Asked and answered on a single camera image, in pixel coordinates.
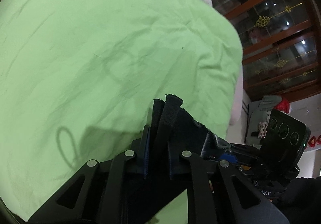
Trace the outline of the black pants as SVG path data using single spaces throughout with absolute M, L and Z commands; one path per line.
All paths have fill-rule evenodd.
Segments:
M 231 149 L 230 143 L 196 121 L 182 104 L 183 100 L 172 94 L 165 100 L 153 100 L 151 136 L 157 144 L 166 144 L 171 151 L 189 150 L 204 159 L 218 159 Z

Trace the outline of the green bed sheet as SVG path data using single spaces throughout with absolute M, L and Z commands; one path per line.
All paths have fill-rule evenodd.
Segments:
M 2 0 L 1 198 L 28 220 L 174 94 L 225 137 L 243 49 L 202 0 Z

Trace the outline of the wooden glass cabinet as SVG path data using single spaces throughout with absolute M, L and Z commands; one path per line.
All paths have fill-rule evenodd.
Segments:
M 314 0 L 211 0 L 243 46 L 250 99 L 291 102 L 320 93 L 320 13 Z

